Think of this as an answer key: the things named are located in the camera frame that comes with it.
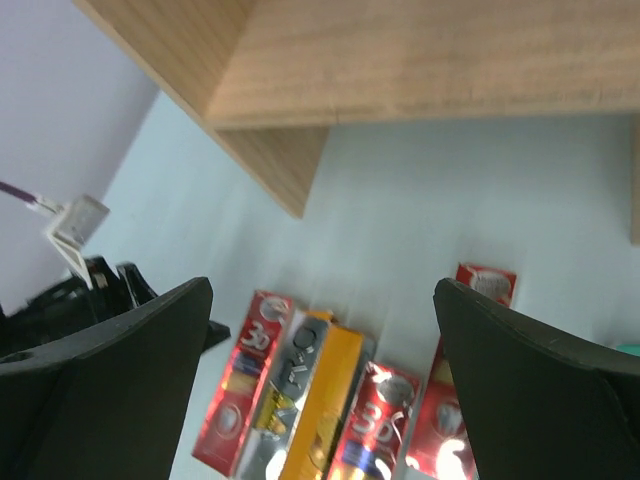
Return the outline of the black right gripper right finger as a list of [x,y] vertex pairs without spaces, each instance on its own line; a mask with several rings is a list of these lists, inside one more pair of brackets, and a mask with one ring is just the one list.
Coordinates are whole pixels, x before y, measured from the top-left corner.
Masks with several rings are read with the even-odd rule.
[[638,357],[452,279],[433,300],[480,478],[638,478]]

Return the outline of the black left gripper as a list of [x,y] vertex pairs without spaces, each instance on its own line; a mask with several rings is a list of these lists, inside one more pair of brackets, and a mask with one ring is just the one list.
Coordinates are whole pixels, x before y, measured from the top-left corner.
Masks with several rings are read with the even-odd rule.
[[55,283],[12,314],[1,314],[1,358],[25,360],[36,347],[61,340],[135,310],[160,295],[136,264],[112,269],[102,256],[89,257],[89,279]]

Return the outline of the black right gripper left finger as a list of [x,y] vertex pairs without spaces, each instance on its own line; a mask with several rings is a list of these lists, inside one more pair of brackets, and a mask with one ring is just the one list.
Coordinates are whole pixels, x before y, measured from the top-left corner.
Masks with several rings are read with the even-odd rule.
[[1,361],[4,479],[166,479],[209,325],[210,282]]

